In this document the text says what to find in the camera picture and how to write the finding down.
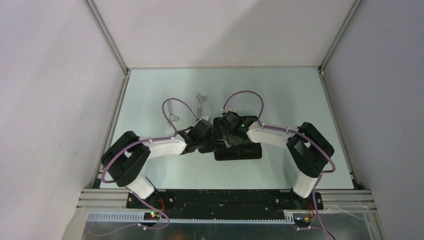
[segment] white wall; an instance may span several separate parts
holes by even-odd
[[[123,74],[82,0],[0,3],[0,238],[60,239]]]
[[[390,240],[423,239],[424,2],[364,1],[324,70]]]
[[[129,67],[318,66],[354,0],[96,0]]]

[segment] gray wall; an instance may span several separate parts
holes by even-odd
[[[83,0],[0,1],[0,239],[62,237],[122,77]]]
[[[324,70],[389,239],[424,234],[424,1],[364,1]]]

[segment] white table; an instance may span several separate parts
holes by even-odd
[[[240,90],[262,96],[262,122],[288,127],[310,122],[333,145],[332,160],[337,170],[325,174],[317,188],[353,188],[326,96],[313,67],[132,70],[112,142],[129,130],[146,137],[172,134],[161,109],[167,98],[179,98],[197,112],[196,96],[200,92],[207,96],[202,116],[213,119],[221,116],[226,99]],[[261,105],[255,95],[242,93],[228,106],[240,115],[257,115]],[[173,101],[172,108],[180,119],[175,124],[177,129],[195,124],[181,103]],[[299,170],[287,149],[262,144],[262,159],[216,161],[213,153],[198,152],[169,155],[149,160],[141,173],[158,189],[290,189]],[[100,188],[117,186],[102,183]]]

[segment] perforated metal strip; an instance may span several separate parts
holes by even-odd
[[[154,220],[144,220],[145,212],[119,212],[119,211],[90,211],[87,222],[123,222],[123,223],[148,223]],[[278,220],[224,220],[224,219],[174,219],[171,223],[181,224],[293,224],[293,214],[285,213],[285,219]]]

